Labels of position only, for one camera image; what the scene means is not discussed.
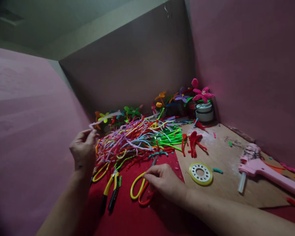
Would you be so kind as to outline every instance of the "right hand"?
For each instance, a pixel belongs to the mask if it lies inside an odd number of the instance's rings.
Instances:
[[[180,205],[186,200],[188,188],[168,164],[152,166],[143,177],[171,202]]]

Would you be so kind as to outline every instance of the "pink wall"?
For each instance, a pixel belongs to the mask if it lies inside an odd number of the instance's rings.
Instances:
[[[221,122],[295,167],[295,1],[190,0],[196,71]]]
[[[89,120],[49,63],[0,49],[0,230],[34,235],[73,171]]]
[[[166,2],[59,63],[93,111],[145,105],[194,76],[182,0]]]

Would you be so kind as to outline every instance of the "ceiling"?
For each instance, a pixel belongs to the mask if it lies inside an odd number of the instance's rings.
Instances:
[[[25,20],[17,26],[0,20],[0,39],[38,50],[130,1],[6,0],[1,7]]]

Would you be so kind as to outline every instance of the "pink pipe cleaner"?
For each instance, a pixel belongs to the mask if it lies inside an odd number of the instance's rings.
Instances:
[[[126,140],[126,141],[127,141],[127,143],[129,143],[134,148],[139,148],[139,149],[142,149],[142,150],[149,150],[149,151],[151,150],[150,148],[136,146],[136,145],[132,144],[131,142],[129,142],[128,140]]]
[[[295,168],[288,167],[285,163],[280,162],[280,165],[283,166],[285,169],[289,170],[290,172],[295,173]]]

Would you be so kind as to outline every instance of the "white pot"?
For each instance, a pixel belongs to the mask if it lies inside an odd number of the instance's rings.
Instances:
[[[211,103],[201,103],[197,105],[196,117],[199,121],[207,122],[213,120],[213,107]]]

